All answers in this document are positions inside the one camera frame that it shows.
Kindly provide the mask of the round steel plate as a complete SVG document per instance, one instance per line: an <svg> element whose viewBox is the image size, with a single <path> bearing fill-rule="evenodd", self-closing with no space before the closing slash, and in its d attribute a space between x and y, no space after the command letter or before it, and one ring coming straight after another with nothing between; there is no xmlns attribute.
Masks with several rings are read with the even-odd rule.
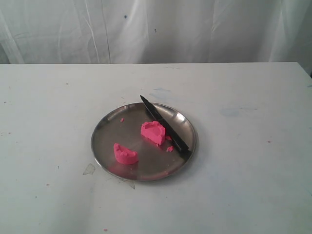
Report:
<svg viewBox="0 0 312 234"><path fill-rule="evenodd" d="M188 153L181 154L176 149L168 152L173 144L169 139L157 146L142 136L142 124L153 118L142 102L132 103L108 113L93 131L92 151L101 168L124 180L155 181L173 175L192 160L197 133L191 122L172 107L159 103L154 106L188 145ZM138 162L131 165L119 163L114 155L115 143L137 152Z"/></svg>

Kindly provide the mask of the black knife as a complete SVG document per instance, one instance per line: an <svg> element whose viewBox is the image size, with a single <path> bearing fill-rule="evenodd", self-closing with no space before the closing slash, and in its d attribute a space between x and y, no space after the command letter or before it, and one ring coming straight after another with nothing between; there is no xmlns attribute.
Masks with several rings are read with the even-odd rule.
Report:
<svg viewBox="0 0 312 234"><path fill-rule="evenodd" d="M171 127L171 125L163 118L163 116L158 112L156 107L150 103L144 96L140 95L143 104L145 105L146 109L149 111L151 116L158 121L166 130L168 136L171 137L173 146L179 152L179 155L184 161L187 161L190 156L191 152L189 151L188 145L184 142L184 140L177 134L177 132Z"/></svg>

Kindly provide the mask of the pink crumb near knife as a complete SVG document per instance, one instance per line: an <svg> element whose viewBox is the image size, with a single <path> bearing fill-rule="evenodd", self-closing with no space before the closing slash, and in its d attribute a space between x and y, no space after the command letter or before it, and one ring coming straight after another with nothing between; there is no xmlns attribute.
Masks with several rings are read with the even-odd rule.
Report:
<svg viewBox="0 0 312 234"><path fill-rule="evenodd" d="M172 152L174 150L174 147L173 146L170 146L166 149L166 152Z"/></svg>

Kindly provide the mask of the pink clay half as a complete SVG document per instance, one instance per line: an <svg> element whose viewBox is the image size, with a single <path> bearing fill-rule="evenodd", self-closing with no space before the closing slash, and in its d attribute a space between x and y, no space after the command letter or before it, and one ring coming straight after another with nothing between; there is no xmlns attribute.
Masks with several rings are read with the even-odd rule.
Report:
<svg viewBox="0 0 312 234"><path fill-rule="evenodd" d="M166 130L158 121L145 122L141 126L141 135L160 146L165 141Z"/></svg>

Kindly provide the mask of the pink clay piece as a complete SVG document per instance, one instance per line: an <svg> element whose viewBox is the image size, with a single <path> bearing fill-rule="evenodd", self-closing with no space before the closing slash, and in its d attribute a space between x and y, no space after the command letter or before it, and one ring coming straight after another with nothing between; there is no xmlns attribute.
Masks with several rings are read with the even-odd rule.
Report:
<svg viewBox="0 0 312 234"><path fill-rule="evenodd" d="M118 143L114 144L114 155L120 164L131 165L138 162L137 152L131 151Z"/></svg>

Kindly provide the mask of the white backdrop curtain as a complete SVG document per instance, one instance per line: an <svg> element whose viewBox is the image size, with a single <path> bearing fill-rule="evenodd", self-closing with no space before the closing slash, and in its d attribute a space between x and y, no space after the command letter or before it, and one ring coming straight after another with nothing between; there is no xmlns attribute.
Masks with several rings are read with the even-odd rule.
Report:
<svg viewBox="0 0 312 234"><path fill-rule="evenodd" d="M309 0L3 0L10 63L312 60Z"/></svg>

